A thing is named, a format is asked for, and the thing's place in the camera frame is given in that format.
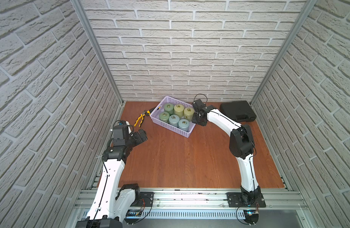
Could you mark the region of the blue-grey canister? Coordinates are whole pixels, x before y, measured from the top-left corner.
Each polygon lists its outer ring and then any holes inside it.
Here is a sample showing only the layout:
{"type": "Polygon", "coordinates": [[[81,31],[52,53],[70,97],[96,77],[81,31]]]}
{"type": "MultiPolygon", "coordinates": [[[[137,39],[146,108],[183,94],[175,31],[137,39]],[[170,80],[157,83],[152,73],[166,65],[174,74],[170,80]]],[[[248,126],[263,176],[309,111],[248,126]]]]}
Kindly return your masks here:
{"type": "Polygon", "coordinates": [[[190,122],[188,121],[188,119],[180,119],[178,122],[178,128],[188,132],[189,131],[189,127],[190,127],[190,122]]]}
{"type": "Polygon", "coordinates": [[[169,124],[170,125],[172,125],[172,126],[174,126],[174,127],[176,127],[176,128],[178,128],[178,123],[179,123],[179,121],[180,121],[180,118],[179,118],[179,116],[178,115],[171,115],[170,117],[169,117],[169,124]]]}

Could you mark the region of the dark green canister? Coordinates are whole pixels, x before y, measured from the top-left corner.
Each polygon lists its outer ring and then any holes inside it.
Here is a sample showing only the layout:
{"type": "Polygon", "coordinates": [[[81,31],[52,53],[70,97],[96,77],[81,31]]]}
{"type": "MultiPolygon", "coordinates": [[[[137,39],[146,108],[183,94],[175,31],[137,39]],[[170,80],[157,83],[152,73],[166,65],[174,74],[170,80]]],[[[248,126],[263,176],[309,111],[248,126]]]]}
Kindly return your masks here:
{"type": "Polygon", "coordinates": [[[164,112],[161,112],[160,114],[159,114],[159,119],[162,121],[162,122],[164,122],[164,123],[169,123],[169,117],[170,117],[170,114],[168,113],[168,112],[166,112],[166,111],[164,111],[164,112]]]}
{"type": "Polygon", "coordinates": [[[173,115],[174,114],[174,104],[171,103],[166,103],[164,106],[164,111],[168,112],[169,115],[173,115]]]}

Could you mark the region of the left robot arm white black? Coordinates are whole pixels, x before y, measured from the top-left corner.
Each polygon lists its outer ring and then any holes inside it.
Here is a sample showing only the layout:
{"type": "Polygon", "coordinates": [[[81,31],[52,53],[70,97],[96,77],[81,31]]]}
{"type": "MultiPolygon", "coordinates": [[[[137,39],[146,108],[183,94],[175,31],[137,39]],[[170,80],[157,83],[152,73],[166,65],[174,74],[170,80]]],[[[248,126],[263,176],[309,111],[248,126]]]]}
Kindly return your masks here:
{"type": "Polygon", "coordinates": [[[127,121],[117,121],[112,129],[107,148],[102,154],[103,178],[94,202],[77,228],[121,228],[130,206],[140,200],[137,183],[125,184],[118,189],[121,174],[134,147],[147,140],[142,129],[135,132],[127,121]]]}

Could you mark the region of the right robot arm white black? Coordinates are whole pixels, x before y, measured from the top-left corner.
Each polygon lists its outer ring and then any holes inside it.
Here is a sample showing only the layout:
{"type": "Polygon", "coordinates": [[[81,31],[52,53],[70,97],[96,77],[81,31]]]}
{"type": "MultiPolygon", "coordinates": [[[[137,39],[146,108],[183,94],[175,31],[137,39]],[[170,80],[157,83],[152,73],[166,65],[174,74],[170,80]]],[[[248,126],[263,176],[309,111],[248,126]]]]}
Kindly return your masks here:
{"type": "Polygon", "coordinates": [[[228,118],[216,107],[207,106],[200,99],[194,100],[192,105],[195,110],[192,117],[194,124],[206,126],[208,122],[212,122],[230,137],[229,149],[237,158],[241,175],[240,201],[245,206],[253,205],[261,195],[261,190],[253,165],[255,144],[251,128],[228,118]]]}

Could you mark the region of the yellow-green canister back right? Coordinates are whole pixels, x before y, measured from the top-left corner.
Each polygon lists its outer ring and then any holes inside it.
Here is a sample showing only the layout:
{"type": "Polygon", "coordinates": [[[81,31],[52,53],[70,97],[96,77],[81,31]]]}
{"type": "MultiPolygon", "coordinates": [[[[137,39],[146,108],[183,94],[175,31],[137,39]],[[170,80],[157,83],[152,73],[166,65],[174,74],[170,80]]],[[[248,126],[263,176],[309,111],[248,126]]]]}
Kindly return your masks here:
{"type": "Polygon", "coordinates": [[[184,117],[184,119],[187,119],[189,122],[191,122],[194,113],[195,113],[195,111],[194,111],[194,109],[192,107],[186,107],[183,110],[183,117],[184,117]]]}

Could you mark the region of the yellow-green canister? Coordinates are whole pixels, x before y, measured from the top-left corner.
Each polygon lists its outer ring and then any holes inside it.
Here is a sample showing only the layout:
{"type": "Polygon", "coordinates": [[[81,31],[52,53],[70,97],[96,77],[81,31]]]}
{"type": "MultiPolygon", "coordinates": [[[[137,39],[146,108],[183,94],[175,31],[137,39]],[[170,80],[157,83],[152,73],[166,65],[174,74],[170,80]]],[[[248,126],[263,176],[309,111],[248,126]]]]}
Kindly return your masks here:
{"type": "Polygon", "coordinates": [[[182,104],[175,104],[174,105],[174,114],[177,115],[179,118],[183,117],[184,112],[184,106],[182,104]]]}
{"type": "Polygon", "coordinates": [[[184,119],[187,119],[189,122],[191,122],[194,113],[195,113],[195,111],[194,111],[194,109],[192,107],[186,107],[183,110],[183,117],[184,117],[184,119]]]}

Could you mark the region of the yellow-green canister back middle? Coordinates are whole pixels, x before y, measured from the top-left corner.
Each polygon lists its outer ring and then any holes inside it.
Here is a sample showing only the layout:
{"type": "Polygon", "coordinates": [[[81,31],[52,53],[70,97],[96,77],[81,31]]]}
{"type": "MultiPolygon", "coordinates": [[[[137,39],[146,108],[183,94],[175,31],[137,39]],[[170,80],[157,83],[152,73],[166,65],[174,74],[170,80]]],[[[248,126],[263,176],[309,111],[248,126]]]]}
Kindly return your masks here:
{"type": "Polygon", "coordinates": [[[177,115],[179,118],[183,117],[184,112],[184,106],[182,104],[175,104],[174,105],[174,114],[177,115]]]}

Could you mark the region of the yellow black pliers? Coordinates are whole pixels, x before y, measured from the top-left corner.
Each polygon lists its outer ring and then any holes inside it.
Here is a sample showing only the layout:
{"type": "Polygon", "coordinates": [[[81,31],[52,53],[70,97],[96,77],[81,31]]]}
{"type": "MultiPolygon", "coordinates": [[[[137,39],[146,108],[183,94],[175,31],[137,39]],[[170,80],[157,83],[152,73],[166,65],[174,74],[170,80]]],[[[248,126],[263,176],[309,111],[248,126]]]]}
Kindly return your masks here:
{"type": "Polygon", "coordinates": [[[149,116],[151,113],[149,110],[144,110],[141,115],[137,118],[135,124],[134,124],[134,127],[141,127],[142,123],[143,123],[143,120],[146,116],[149,116]]]}

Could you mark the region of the yellow black utility knife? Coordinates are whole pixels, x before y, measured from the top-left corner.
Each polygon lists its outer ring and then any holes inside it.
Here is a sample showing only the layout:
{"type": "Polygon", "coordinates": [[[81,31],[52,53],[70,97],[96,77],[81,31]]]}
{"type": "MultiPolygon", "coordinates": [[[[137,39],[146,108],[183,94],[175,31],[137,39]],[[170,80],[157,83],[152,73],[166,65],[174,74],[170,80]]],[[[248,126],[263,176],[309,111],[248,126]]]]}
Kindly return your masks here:
{"type": "Polygon", "coordinates": [[[147,113],[148,115],[151,115],[151,113],[152,113],[154,110],[155,110],[155,107],[154,107],[154,108],[151,108],[151,109],[149,109],[149,110],[147,110],[146,113],[147,113]]]}

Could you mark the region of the black plastic tool case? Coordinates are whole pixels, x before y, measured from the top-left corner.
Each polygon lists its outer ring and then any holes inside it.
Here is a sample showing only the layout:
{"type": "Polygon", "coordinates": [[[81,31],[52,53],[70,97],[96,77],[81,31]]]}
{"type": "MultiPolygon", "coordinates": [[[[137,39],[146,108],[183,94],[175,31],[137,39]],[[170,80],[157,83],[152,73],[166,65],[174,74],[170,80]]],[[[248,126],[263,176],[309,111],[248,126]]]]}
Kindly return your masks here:
{"type": "Polygon", "coordinates": [[[220,112],[236,122],[253,122],[257,116],[247,101],[220,104],[220,112]]]}

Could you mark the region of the left controller board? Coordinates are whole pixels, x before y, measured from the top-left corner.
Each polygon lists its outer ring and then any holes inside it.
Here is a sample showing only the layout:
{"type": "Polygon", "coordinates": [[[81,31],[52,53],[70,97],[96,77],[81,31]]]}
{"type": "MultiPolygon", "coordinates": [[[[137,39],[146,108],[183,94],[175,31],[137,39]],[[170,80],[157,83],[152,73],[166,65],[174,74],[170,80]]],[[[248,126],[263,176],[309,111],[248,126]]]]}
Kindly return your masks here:
{"type": "Polygon", "coordinates": [[[128,210],[125,215],[125,223],[126,224],[135,224],[136,222],[140,221],[144,217],[144,212],[142,212],[140,209],[138,210],[128,210]]]}

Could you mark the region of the controller board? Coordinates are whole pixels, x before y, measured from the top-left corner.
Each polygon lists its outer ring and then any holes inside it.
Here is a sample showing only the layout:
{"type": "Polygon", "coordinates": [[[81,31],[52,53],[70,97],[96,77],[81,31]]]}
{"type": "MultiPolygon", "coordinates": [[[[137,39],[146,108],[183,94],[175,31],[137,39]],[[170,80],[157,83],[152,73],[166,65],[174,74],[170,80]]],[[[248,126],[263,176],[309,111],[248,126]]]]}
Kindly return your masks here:
{"type": "Polygon", "coordinates": [[[128,210],[125,215],[125,223],[126,224],[135,224],[136,222],[140,221],[144,217],[144,212],[142,212],[140,209],[138,210],[128,210]]]}
{"type": "Polygon", "coordinates": [[[249,225],[256,225],[259,220],[259,212],[258,211],[243,211],[244,213],[244,222],[249,225]]]}

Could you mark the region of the right controller board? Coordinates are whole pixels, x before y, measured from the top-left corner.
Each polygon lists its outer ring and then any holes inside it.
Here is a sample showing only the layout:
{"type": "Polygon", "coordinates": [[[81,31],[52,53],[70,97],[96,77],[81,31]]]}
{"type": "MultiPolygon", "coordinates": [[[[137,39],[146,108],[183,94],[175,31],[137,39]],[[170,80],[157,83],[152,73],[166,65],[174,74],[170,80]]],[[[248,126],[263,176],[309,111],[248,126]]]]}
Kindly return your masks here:
{"type": "Polygon", "coordinates": [[[259,212],[258,211],[243,211],[244,213],[244,222],[249,225],[256,225],[259,220],[259,212]]]}

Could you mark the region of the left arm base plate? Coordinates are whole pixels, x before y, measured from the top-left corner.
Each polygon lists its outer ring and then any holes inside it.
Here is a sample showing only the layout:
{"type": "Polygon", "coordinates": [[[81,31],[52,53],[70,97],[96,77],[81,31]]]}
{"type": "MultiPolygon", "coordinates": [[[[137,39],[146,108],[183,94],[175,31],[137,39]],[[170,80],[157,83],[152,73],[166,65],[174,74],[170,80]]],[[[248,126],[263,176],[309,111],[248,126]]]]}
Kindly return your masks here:
{"type": "Polygon", "coordinates": [[[141,192],[139,199],[136,199],[130,206],[129,210],[138,210],[140,209],[146,215],[147,211],[152,208],[154,199],[154,192],[141,192]]]}

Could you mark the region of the aluminium front rail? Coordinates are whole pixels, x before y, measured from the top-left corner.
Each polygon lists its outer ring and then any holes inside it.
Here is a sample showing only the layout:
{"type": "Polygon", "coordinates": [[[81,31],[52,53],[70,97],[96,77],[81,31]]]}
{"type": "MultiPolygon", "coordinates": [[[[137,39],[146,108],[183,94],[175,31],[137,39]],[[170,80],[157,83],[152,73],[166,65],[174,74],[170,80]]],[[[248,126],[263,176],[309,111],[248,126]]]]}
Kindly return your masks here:
{"type": "MultiPolygon", "coordinates": [[[[97,189],[80,192],[74,202],[74,210],[68,214],[69,219],[62,223],[62,227],[76,228],[77,222],[84,219],[89,212],[97,189]]],[[[140,192],[154,192],[153,206],[146,210],[146,215],[135,224],[126,224],[123,221],[123,227],[155,226],[163,220],[168,220],[168,226],[172,226],[178,219],[187,222],[207,220],[210,223],[220,220],[222,227],[227,220],[231,220],[234,226],[241,228],[316,227],[306,201],[296,191],[262,190],[266,208],[230,208],[226,193],[241,192],[240,189],[144,188],[140,189],[140,192]],[[259,220],[255,226],[244,222],[243,211],[249,210],[259,212],[259,220]]]]}

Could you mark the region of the right aluminium corner post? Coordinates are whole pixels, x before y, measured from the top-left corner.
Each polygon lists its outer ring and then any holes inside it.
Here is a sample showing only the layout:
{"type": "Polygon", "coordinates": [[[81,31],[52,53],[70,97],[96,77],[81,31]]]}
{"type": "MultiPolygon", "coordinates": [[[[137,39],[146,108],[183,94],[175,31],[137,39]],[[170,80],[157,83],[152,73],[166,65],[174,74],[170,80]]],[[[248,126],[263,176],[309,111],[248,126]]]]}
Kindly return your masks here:
{"type": "Polygon", "coordinates": [[[313,10],[315,4],[317,3],[317,0],[309,0],[306,1],[304,4],[300,14],[298,15],[296,21],[293,23],[292,28],[290,32],[288,33],[287,37],[285,38],[283,44],[281,45],[276,57],[271,63],[271,66],[269,67],[268,71],[266,72],[266,75],[264,76],[263,80],[261,81],[258,89],[256,90],[254,96],[252,97],[250,101],[250,105],[253,106],[255,102],[257,101],[259,95],[261,94],[263,88],[265,87],[266,83],[268,82],[269,78],[272,76],[272,73],[277,68],[279,62],[282,60],[285,53],[288,51],[290,45],[293,43],[294,39],[296,38],[300,28],[306,21],[307,17],[309,16],[310,12],[313,10]]]}

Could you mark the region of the aluminium corner post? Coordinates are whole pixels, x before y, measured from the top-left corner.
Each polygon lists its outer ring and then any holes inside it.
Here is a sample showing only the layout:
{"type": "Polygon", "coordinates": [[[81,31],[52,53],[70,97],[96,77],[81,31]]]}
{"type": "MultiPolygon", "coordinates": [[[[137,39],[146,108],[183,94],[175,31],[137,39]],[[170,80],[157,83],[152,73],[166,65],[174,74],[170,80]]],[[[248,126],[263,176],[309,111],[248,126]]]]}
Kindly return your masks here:
{"type": "Polygon", "coordinates": [[[283,44],[281,45],[276,57],[271,63],[271,66],[269,67],[268,71],[266,72],[266,75],[264,76],[263,80],[261,81],[258,89],[256,90],[254,96],[252,97],[250,101],[250,105],[253,106],[255,102],[257,101],[259,95],[261,94],[263,88],[265,87],[266,83],[268,82],[269,78],[272,76],[272,73],[277,68],[279,62],[282,60],[285,53],[288,51],[290,45],[293,43],[294,39],[296,38],[300,28],[306,21],[307,17],[309,16],[310,12],[313,10],[315,4],[317,3],[317,0],[309,0],[306,1],[304,4],[300,14],[298,15],[296,21],[293,23],[292,28],[290,32],[288,33],[287,37],[285,38],[283,44]]]}
{"type": "Polygon", "coordinates": [[[124,100],[120,95],[119,89],[117,88],[117,85],[113,79],[113,76],[111,74],[111,71],[109,69],[108,63],[104,57],[103,51],[100,47],[100,44],[97,40],[97,37],[95,36],[94,30],[90,24],[90,20],[86,15],[85,9],[79,0],[72,0],[73,7],[75,9],[76,14],[78,15],[78,18],[80,19],[80,22],[83,26],[83,29],[85,30],[88,40],[90,41],[93,50],[98,58],[99,63],[101,64],[103,71],[105,73],[105,76],[107,77],[109,84],[111,85],[114,94],[117,98],[117,101],[121,106],[124,105],[124,100]]]}

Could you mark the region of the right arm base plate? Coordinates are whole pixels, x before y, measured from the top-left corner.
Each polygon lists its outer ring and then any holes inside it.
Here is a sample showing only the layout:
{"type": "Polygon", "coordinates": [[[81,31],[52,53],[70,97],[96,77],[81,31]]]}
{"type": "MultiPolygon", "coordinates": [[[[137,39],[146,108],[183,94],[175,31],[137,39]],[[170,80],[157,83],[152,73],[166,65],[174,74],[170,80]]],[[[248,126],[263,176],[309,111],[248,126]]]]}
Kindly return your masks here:
{"type": "Polygon", "coordinates": [[[228,192],[226,193],[228,205],[230,208],[238,207],[260,207],[266,208],[266,202],[261,193],[241,193],[228,192]]]}

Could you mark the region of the left aluminium corner post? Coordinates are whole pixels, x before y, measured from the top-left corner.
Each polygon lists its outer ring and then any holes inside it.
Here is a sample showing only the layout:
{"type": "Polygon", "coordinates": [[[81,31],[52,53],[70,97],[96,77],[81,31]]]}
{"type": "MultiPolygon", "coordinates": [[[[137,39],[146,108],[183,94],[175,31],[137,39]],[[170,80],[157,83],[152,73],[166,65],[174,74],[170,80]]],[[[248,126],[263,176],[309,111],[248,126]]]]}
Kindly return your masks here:
{"type": "Polygon", "coordinates": [[[107,77],[109,84],[111,85],[114,94],[117,98],[117,101],[121,106],[124,105],[124,100],[120,95],[119,89],[117,88],[117,85],[113,79],[113,76],[111,74],[111,71],[109,69],[108,63],[104,57],[103,51],[100,47],[100,44],[97,40],[97,37],[95,36],[94,30],[90,24],[90,20],[86,15],[85,9],[79,0],[72,0],[73,7],[75,9],[76,14],[78,15],[78,18],[80,19],[80,22],[83,26],[83,29],[85,30],[88,40],[90,41],[93,50],[98,58],[99,63],[101,64],[103,71],[105,73],[105,76],[107,77]]]}

